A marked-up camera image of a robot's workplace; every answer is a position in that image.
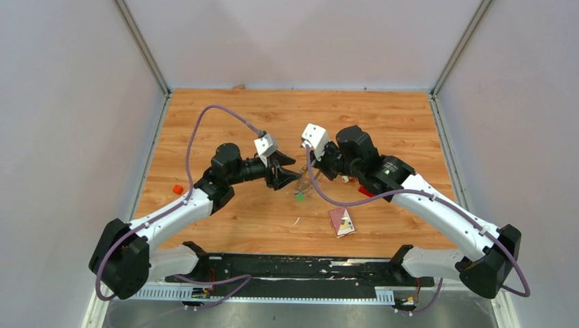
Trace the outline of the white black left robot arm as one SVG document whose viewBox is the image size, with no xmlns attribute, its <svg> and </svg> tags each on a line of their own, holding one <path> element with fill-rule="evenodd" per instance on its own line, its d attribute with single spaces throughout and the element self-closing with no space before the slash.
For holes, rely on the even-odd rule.
<svg viewBox="0 0 579 328">
<path fill-rule="evenodd" d="M 222 209 L 235 195 L 236 184 L 262 179 L 277 191 L 298 180 L 300 174 L 288 169 L 295 162 L 279 150 L 269 151 L 264 158 L 244 159 L 236 144 L 221 144 L 209 168 L 187 194 L 130 223 L 114 219 L 105 226 L 89 261 L 89 269 L 96 275 L 95 289 L 105 285 L 113 296 L 127 299 L 148 282 L 174 275 L 202 282 L 209 264 L 197 244 L 185 242 L 172 249 L 160 249 L 160 245 Z"/>
</svg>

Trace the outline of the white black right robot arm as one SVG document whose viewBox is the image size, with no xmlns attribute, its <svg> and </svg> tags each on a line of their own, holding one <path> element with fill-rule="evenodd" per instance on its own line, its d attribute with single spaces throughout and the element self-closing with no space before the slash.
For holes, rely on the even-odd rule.
<svg viewBox="0 0 579 328">
<path fill-rule="evenodd" d="M 403 245 L 392 258 L 391 279 L 407 285 L 415 278 L 460 281 L 471 292 L 493 299 L 501 290 L 529 297 L 528 282 L 518 264 L 522 233 L 515 226 L 499 227 L 456 204 L 396 156 L 381 155 L 359 126 L 349 126 L 331 141 L 321 126 L 308 124 L 301 135 L 308 169 L 329 180 L 355 179 L 366 199 L 338 202 L 314 188 L 327 202 L 353 207 L 376 200 L 400 206 L 437 229 L 455 249 L 423 249 Z"/>
</svg>

